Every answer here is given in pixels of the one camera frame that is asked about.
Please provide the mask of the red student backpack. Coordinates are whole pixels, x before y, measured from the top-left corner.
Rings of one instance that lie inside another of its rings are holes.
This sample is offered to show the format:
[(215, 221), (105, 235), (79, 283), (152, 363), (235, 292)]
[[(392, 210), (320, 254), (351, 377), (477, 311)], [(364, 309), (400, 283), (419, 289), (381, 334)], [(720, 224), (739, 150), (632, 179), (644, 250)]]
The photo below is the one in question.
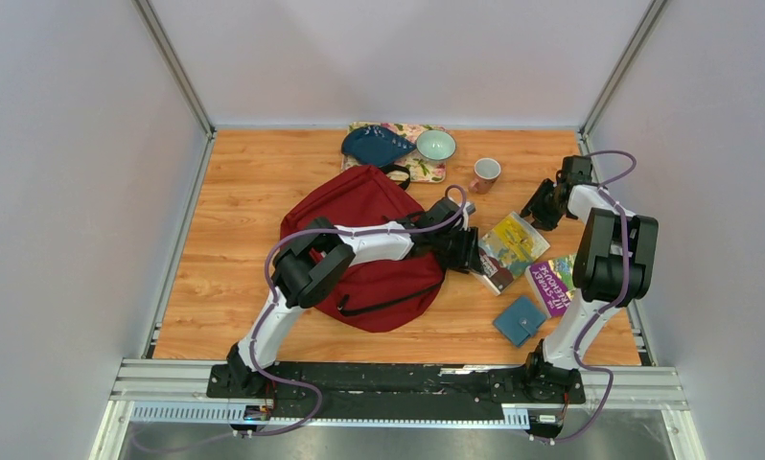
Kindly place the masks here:
[[(280, 223), (279, 236), (326, 218), (349, 227), (385, 224), (424, 210), (408, 192), (374, 166), (352, 167), (309, 193)], [(370, 333), (393, 331), (421, 316), (445, 280), (435, 256), (378, 261), (350, 267), (335, 290), (316, 306), (349, 326)]]

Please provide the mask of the purple treehouse book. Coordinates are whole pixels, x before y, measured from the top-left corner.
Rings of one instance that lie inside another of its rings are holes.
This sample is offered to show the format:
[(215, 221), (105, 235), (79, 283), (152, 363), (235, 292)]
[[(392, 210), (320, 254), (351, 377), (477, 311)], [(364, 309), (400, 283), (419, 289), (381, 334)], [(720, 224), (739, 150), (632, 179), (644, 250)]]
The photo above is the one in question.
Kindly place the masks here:
[(547, 318), (563, 316), (571, 303), (575, 291), (572, 277), (575, 258), (575, 254), (570, 254), (536, 262), (524, 272), (540, 310)]

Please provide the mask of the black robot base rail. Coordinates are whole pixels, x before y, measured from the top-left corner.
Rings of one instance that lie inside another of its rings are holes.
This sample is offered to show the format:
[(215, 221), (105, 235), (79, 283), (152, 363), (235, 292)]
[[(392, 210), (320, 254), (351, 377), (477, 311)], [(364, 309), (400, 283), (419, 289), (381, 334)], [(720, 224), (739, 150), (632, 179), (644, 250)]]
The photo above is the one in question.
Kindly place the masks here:
[(272, 403), (272, 420), (303, 418), (394, 422), (494, 422), (506, 403), (555, 408), (586, 400), (578, 372), (524, 367), (470, 370), (424, 364), (281, 361), (264, 377), (212, 367), (206, 394), (213, 399)]

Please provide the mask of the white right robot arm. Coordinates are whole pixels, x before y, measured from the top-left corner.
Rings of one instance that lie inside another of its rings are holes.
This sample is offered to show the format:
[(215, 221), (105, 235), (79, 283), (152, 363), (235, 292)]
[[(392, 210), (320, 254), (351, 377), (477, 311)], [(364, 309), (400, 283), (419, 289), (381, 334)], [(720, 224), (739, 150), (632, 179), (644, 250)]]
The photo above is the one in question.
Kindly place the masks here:
[(534, 401), (575, 385), (586, 351), (605, 323), (645, 296), (652, 277), (659, 223), (626, 210), (605, 183), (592, 179), (590, 155), (567, 156), (520, 212), (538, 230), (562, 218), (585, 224), (573, 264), (573, 298), (556, 329), (527, 358), (522, 387)]

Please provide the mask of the yellow and teal paperback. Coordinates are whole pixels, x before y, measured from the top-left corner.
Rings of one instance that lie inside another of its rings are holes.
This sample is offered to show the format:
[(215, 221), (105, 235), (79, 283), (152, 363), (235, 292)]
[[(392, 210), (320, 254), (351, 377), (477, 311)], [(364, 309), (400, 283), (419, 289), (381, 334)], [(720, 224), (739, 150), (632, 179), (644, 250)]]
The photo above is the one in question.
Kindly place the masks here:
[(476, 278), (501, 295), (550, 248), (547, 239), (516, 212), (511, 212), (478, 241), (483, 273)]

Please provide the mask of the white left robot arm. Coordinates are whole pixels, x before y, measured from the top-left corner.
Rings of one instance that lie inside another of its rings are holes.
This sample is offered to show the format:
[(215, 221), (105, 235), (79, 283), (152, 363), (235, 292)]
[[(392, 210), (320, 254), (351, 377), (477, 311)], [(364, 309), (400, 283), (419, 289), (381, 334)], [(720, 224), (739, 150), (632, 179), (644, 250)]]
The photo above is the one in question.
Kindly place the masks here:
[(255, 398), (268, 386), (268, 370), (304, 311), (333, 298), (347, 274), (368, 268), (362, 294), (377, 294), (416, 273), (412, 261), (434, 260), (447, 270), (479, 273), (477, 229), (469, 217), (475, 205), (444, 196), (426, 212), (372, 226), (336, 225), (316, 218), (281, 239), (265, 260), (268, 296), (249, 332), (228, 352), (227, 382)]

